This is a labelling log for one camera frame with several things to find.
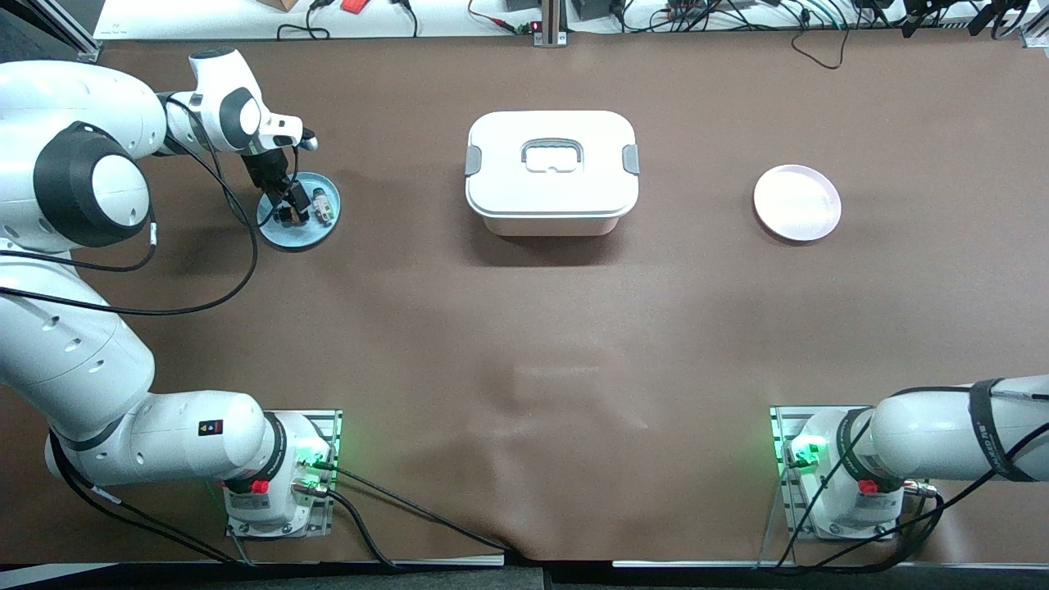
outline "red button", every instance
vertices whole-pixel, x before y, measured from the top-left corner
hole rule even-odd
[[[856,482],[856,487],[860,493],[878,493],[878,484],[874,480],[860,480]]]

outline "blue plate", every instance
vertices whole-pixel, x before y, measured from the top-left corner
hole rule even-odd
[[[339,214],[342,212],[342,201],[339,198],[339,189],[335,188],[335,184],[327,180],[326,176],[316,172],[300,171],[297,178],[302,183],[302,188],[311,198],[314,196],[314,189],[324,189],[328,203],[331,205],[334,215],[330,222],[326,224],[321,223],[317,218],[316,211],[311,208],[309,220],[304,225],[285,227],[277,219],[271,219],[259,228],[259,231],[266,240],[277,248],[291,252],[309,250],[321,241],[324,241],[324,238],[335,230],[335,226],[339,223]],[[278,207],[287,207],[287,205],[282,203]],[[270,197],[263,194],[262,198],[259,199],[259,208],[255,212],[255,223],[261,224],[263,219],[270,216],[271,211],[273,211],[273,205],[270,204]]]

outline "black label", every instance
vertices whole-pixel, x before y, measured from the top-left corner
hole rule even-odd
[[[221,420],[205,420],[200,422],[197,426],[198,437],[210,437],[212,435],[222,434],[222,421]]]

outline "brown tabletop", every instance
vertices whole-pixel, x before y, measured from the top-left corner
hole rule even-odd
[[[156,357],[152,391],[342,408],[344,466],[529,557],[755,559],[776,481],[770,405],[1049,371],[1049,60],[964,31],[864,33],[827,71],[789,39],[239,44],[266,104],[317,131],[302,169],[338,184],[343,218],[313,251],[263,248],[227,304],[128,318]],[[801,42],[833,59],[838,39]],[[114,43],[103,64],[189,89],[197,47]],[[464,198],[467,131],[509,109],[633,123],[641,196],[611,235],[510,241],[485,229]],[[254,206],[239,159],[222,161]],[[788,163],[841,193],[841,224],[819,244],[780,244],[752,214],[755,181]],[[133,275],[86,278],[127,305],[224,293],[249,241],[215,183],[186,157],[142,166],[159,253]],[[127,261],[143,248],[78,256]],[[81,504],[45,470],[44,420],[2,400],[0,561],[193,559]],[[119,491],[221,542],[200,482]],[[351,498],[392,557],[485,552]],[[1045,486],[988,485],[947,513],[922,559],[1049,562],[1031,542],[1045,539],[1047,500]],[[249,552],[366,556],[342,514],[329,538]]]

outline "white plate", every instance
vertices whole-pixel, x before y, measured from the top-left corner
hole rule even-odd
[[[773,232],[796,241],[831,233],[841,219],[841,198],[819,172],[787,164],[762,174],[754,186],[754,210]]]

